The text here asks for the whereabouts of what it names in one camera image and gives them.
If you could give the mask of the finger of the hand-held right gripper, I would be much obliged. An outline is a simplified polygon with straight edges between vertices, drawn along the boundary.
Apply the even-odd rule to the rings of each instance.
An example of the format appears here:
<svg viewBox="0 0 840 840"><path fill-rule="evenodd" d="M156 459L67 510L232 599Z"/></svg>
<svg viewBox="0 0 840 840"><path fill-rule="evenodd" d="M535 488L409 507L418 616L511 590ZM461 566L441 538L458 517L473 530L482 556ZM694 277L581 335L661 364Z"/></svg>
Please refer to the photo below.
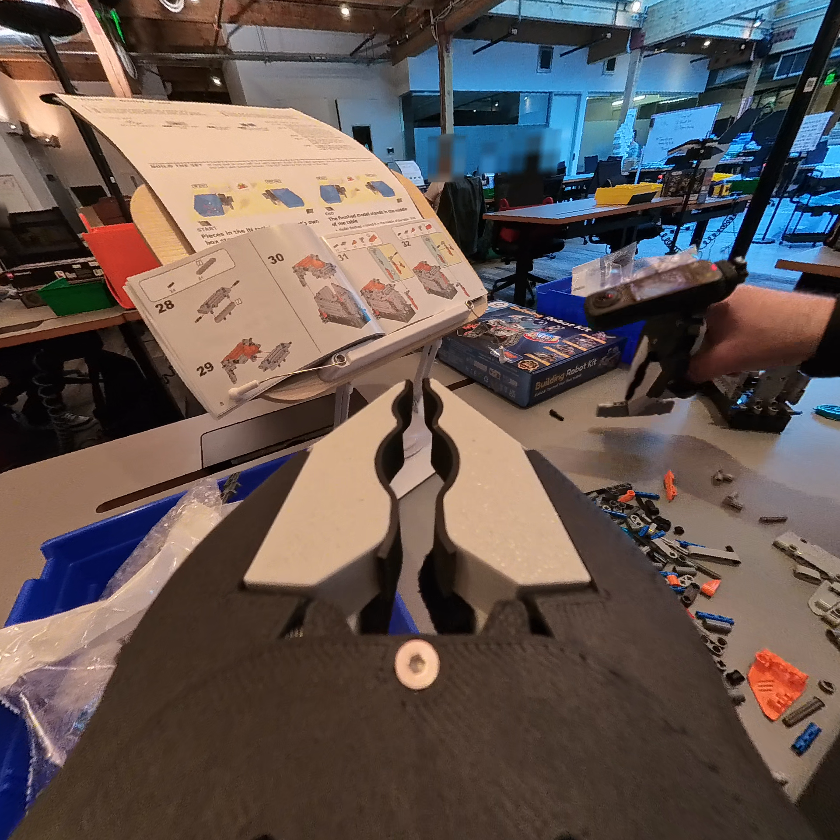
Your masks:
<svg viewBox="0 0 840 840"><path fill-rule="evenodd" d="M650 417L666 415L673 411L676 400L673 398L635 397L629 401L601 403L595 409L595 415L601 418Z"/></svg>
<svg viewBox="0 0 840 840"><path fill-rule="evenodd" d="M662 406L660 395L651 396L648 393L662 373L661 366L655 340L646 334L641 335L627 376L627 406Z"/></svg>

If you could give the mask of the pile of plastic building pieces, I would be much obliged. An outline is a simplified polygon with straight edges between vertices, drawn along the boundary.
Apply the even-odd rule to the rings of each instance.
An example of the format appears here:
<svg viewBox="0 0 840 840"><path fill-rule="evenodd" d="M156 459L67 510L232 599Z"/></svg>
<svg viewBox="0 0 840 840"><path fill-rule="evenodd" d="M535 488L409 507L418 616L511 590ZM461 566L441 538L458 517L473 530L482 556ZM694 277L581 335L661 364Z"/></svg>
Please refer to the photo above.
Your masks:
<svg viewBox="0 0 840 840"><path fill-rule="evenodd" d="M838 651L807 605L827 579L772 545L785 524L732 518L734 510L720 512L683 491L668 502L663 487L624 482L585 495L673 593L771 770L788 786L805 768L813 773L838 736ZM775 722L747 681L764 648L808 675L801 697Z"/></svg>

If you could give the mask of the background wooden desk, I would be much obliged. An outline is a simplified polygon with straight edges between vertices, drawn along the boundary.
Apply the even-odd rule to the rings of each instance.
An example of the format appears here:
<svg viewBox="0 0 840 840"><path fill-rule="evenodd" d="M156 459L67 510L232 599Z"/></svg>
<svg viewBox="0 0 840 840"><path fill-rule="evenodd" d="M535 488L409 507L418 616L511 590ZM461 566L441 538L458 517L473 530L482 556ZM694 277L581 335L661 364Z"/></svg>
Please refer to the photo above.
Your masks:
<svg viewBox="0 0 840 840"><path fill-rule="evenodd" d="M694 225L690 243L697 247L706 235L712 219L738 216L751 201L751 196L728 196L707 199L656 197L650 203L627 206L597 206L593 197L566 203L553 203L541 215L549 224L560 228L564 242L573 238L595 238L610 250L618 250L640 241L639 233L653 230L656 238L663 226L674 227L675 236L681 228Z"/></svg>

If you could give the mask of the orange studded panel piece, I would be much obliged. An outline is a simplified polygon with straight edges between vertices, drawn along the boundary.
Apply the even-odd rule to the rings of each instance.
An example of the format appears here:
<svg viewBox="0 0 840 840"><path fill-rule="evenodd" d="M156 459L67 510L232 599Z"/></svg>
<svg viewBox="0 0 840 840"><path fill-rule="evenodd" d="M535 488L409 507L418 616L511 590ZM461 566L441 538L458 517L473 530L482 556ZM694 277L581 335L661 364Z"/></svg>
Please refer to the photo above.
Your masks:
<svg viewBox="0 0 840 840"><path fill-rule="evenodd" d="M764 648L756 652L747 674L762 714L777 721L802 696L809 675Z"/></svg>

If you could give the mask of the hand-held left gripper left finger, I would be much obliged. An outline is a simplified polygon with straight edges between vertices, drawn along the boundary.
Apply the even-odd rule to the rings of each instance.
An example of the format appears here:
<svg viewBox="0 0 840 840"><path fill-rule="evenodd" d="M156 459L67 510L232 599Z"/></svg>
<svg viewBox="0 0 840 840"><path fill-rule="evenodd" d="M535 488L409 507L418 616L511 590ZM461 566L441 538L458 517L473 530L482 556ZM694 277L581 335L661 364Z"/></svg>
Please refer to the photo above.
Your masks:
<svg viewBox="0 0 840 840"><path fill-rule="evenodd" d="M392 480L403 468L413 384L394 385L307 452L245 573L257 592L336 606L387 634L403 565Z"/></svg>

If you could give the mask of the person's right hand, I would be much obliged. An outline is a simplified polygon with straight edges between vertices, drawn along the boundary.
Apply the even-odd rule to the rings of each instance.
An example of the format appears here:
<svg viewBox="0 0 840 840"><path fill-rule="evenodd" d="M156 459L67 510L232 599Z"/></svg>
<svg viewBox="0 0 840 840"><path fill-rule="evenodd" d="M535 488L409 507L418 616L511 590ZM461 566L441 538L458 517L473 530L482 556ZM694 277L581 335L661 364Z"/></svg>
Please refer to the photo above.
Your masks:
<svg viewBox="0 0 840 840"><path fill-rule="evenodd" d="M835 304L829 297L740 285L709 308L687 376L701 384L803 363L817 351Z"/></svg>

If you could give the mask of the yellow plastic bin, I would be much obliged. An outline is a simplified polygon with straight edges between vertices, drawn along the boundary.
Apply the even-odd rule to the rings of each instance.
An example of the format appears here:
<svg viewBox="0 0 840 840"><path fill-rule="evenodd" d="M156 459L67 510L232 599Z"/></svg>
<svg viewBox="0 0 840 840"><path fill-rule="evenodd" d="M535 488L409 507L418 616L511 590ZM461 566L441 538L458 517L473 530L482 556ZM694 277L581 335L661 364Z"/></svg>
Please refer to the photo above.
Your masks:
<svg viewBox="0 0 840 840"><path fill-rule="evenodd" d="M662 188L663 185L656 182L602 186L595 190L594 199L599 207L650 203L658 197Z"/></svg>

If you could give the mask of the black office chair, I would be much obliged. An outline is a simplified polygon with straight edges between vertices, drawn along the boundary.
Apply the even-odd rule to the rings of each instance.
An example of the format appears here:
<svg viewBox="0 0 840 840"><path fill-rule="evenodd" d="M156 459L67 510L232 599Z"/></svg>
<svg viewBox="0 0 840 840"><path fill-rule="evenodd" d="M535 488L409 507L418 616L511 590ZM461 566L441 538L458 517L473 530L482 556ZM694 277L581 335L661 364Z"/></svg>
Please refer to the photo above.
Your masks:
<svg viewBox="0 0 840 840"><path fill-rule="evenodd" d="M552 257L564 249L564 239L557 225L549 224L542 211L553 204L554 194L545 186L562 184L562 178L541 174L497 173L494 185L494 209L486 215L490 222L490 246L512 274L495 280L490 291L494 298L500 291L513 289L513 300L522 306L535 302L535 287L541 279L533 273L534 261Z"/></svg>

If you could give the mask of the black slanted pole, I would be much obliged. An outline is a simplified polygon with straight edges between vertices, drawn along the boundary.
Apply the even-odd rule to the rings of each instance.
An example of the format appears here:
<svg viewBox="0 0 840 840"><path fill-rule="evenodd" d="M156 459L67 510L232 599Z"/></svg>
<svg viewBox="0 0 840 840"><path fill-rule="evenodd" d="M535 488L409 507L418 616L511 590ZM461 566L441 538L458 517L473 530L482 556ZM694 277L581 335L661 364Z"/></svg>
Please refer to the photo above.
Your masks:
<svg viewBox="0 0 840 840"><path fill-rule="evenodd" d="M811 106L814 90L822 78L826 63L833 51L839 31L839 1L830 1L817 31L801 78L782 120L755 193L749 203L729 259L745 258L760 227L762 216L770 204L774 189L782 176L802 122Z"/></svg>

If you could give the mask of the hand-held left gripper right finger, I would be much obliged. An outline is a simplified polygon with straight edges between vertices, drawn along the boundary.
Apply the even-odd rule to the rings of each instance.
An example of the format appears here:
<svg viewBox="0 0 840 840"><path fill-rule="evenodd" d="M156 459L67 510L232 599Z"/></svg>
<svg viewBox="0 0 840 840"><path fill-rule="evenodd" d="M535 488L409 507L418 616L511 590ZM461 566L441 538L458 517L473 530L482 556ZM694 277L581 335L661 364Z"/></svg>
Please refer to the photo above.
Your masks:
<svg viewBox="0 0 840 840"><path fill-rule="evenodd" d="M442 481L422 598L437 634L475 634L494 608L584 592L592 576L530 453L437 380L423 381Z"/></svg>

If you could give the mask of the large printed instruction sheet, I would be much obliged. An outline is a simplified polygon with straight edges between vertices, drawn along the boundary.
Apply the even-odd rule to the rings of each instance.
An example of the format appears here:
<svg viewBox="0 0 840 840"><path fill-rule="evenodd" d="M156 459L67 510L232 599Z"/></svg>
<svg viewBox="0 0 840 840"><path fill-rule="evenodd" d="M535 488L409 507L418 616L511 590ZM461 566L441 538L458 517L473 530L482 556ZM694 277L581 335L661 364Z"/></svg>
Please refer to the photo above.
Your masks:
<svg viewBox="0 0 840 840"><path fill-rule="evenodd" d="M281 224L331 235L422 217L372 152L294 109L56 97L132 165L194 251Z"/></svg>

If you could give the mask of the green plastic bin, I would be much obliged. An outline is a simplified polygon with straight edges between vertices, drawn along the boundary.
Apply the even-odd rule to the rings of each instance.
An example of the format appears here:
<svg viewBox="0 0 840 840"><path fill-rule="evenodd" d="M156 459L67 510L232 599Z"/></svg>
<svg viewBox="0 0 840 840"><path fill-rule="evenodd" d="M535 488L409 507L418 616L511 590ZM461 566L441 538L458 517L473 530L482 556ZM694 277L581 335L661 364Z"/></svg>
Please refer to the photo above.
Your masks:
<svg viewBox="0 0 840 840"><path fill-rule="evenodd" d="M97 312L117 306L103 279L59 278L40 288L38 295L57 317Z"/></svg>

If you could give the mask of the white whiteboard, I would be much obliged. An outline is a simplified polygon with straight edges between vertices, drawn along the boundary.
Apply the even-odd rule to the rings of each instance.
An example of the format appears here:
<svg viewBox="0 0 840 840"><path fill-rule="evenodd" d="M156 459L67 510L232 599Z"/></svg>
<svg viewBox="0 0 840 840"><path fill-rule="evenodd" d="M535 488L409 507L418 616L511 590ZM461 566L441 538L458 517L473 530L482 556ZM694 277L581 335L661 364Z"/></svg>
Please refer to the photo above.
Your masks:
<svg viewBox="0 0 840 840"><path fill-rule="evenodd" d="M644 146L642 166L664 165L669 151L712 132L720 105L683 109L654 116Z"/></svg>

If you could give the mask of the white book stand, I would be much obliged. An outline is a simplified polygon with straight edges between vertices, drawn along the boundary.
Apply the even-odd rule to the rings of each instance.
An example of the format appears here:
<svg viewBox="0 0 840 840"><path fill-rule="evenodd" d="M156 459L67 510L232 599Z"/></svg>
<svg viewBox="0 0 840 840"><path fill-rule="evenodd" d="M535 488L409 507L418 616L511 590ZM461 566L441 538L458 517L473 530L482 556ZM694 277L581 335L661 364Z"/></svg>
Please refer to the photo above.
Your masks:
<svg viewBox="0 0 840 840"><path fill-rule="evenodd" d="M403 434L404 465L393 480L398 498L432 475L432 435L424 420L422 381L433 373L436 355L442 339L428 343L420 350L399 359L402 365L416 361L414 371L413 417ZM202 437L203 466L219 471L227 466L246 469L249 464L265 456L281 456L297 452L372 403L390 385L378 385L363 394L362 379L374 373L384 374L392 362L378 364L361 371L352 380L327 388L319 382L316 392L307 399L291 400L284 390L280 396L264 394L260 400L272 408L246 419L232 419L227 425Z"/></svg>

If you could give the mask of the red plastic bin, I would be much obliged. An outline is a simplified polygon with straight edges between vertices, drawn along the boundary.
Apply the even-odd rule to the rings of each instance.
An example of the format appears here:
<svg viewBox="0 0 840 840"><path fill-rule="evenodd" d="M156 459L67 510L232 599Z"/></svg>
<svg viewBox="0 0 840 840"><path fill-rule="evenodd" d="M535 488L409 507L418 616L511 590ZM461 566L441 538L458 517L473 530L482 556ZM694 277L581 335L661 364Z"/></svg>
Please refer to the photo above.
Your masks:
<svg viewBox="0 0 840 840"><path fill-rule="evenodd" d="M94 225L97 216L84 207L79 216L86 228L81 238L103 271L106 284L119 306L135 310L125 283L130 277L161 267L134 223Z"/></svg>

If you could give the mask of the black round floor lamp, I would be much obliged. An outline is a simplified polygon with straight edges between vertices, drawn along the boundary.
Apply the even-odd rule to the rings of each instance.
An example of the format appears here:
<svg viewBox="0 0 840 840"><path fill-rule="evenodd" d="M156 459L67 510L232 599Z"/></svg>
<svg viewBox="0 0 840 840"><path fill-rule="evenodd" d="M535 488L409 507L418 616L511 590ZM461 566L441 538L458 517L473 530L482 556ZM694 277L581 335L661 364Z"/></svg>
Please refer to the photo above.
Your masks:
<svg viewBox="0 0 840 840"><path fill-rule="evenodd" d="M65 8L46 3L3 1L1 2L1 25L19 34L37 37L44 47L48 61L56 73L63 91L68 95L77 94L54 44L54 37L63 38L78 35L82 30L82 22L78 16ZM108 188L108 192L118 205L122 220L125 223L131 222L129 205L125 202L122 190L93 128L74 112L71 116L77 125L78 132L90 157Z"/></svg>

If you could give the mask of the grey orange brick model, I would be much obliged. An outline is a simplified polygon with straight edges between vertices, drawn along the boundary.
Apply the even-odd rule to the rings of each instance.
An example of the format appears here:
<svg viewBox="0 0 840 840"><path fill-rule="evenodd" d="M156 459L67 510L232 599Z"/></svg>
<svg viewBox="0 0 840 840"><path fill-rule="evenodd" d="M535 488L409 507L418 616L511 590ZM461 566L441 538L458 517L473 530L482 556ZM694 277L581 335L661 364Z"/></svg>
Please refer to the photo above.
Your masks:
<svg viewBox="0 0 840 840"><path fill-rule="evenodd" d="M705 383L700 393L710 399L722 421L732 429L781 434L811 377L795 365L767 371L727 374Z"/></svg>

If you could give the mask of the blue robot kit box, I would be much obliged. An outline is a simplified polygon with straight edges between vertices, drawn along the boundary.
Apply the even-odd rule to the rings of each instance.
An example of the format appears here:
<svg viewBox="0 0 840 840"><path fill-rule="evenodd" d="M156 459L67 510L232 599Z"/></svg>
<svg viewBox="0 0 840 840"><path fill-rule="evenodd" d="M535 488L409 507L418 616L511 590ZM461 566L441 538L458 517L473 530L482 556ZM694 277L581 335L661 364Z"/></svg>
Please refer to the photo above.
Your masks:
<svg viewBox="0 0 840 840"><path fill-rule="evenodd" d="M493 301L443 338L437 357L519 407L542 403L614 370L627 337Z"/></svg>

